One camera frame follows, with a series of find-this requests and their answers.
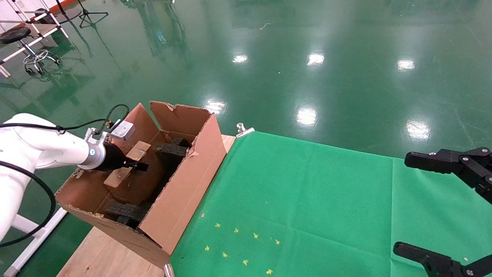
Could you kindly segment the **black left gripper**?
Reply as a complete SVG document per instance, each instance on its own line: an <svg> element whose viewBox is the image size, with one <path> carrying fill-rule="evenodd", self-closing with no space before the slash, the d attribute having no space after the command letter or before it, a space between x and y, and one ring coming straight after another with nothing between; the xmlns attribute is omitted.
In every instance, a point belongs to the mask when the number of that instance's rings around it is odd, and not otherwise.
<svg viewBox="0 0 492 277"><path fill-rule="evenodd" d="M125 153L116 145L105 143L105 155L101 163L101 171L113 171L119 168L132 168L137 171L146 172L149 168L147 163L133 161L125 156Z"/></svg>

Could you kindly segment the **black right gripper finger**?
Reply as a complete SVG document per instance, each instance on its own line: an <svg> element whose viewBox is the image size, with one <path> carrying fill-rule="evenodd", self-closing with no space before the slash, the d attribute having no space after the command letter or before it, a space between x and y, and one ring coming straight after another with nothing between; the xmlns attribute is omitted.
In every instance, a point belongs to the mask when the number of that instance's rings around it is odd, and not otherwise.
<svg viewBox="0 0 492 277"><path fill-rule="evenodd" d="M429 154L408 152L404 164L408 168L454 174L487 202L492 202L491 149L481 147L465 152L440 149Z"/></svg>
<svg viewBox="0 0 492 277"><path fill-rule="evenodd" d="M393 252L397 256L420 263L429 277L485 277L492 273L491 255L462 265L449 256L404 242L396 242Z"/></svg>

